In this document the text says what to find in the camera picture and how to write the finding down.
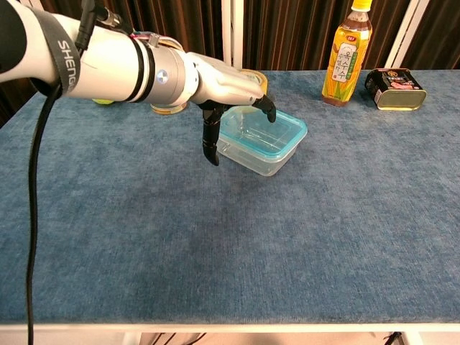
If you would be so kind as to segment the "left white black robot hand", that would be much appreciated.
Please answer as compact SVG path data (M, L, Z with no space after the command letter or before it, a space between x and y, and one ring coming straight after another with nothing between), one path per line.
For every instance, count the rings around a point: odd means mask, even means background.
M276 107L258 83L224 61L194 52L186 54L198 72L198 88L190 100L203 112L202 148L212 165L219 165L217 142L221 117L235 106L253 106L271 123Z

